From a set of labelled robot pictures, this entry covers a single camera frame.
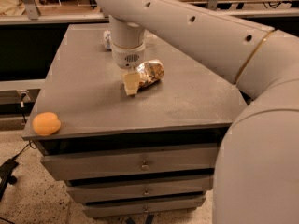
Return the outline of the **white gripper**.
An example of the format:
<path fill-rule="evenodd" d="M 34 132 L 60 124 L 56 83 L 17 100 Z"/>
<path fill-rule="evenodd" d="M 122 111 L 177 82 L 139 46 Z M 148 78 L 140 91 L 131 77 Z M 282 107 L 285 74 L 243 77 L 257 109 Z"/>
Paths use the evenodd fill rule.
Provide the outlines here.
<path fill-rule="evenodd" d="M 111 44 L 112 57 L 121 69 L 135 68 L 144 60 L 145 43 L 116 43 Z M 136 95 L 139 89 L 140 74 L 137 72 L 122 75 L 125 92 L 128 96 Z"/>

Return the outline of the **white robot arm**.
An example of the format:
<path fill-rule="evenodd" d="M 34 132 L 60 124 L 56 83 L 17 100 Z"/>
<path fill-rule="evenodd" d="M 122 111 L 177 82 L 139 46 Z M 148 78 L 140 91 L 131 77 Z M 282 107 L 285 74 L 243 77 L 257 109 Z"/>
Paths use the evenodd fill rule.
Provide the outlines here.
<path fill-rule="evenodd" d="M 175 0 L 96 0 L 251 98 L 222 140 L 213 224 L 299 224 L 299 38 Z"/>

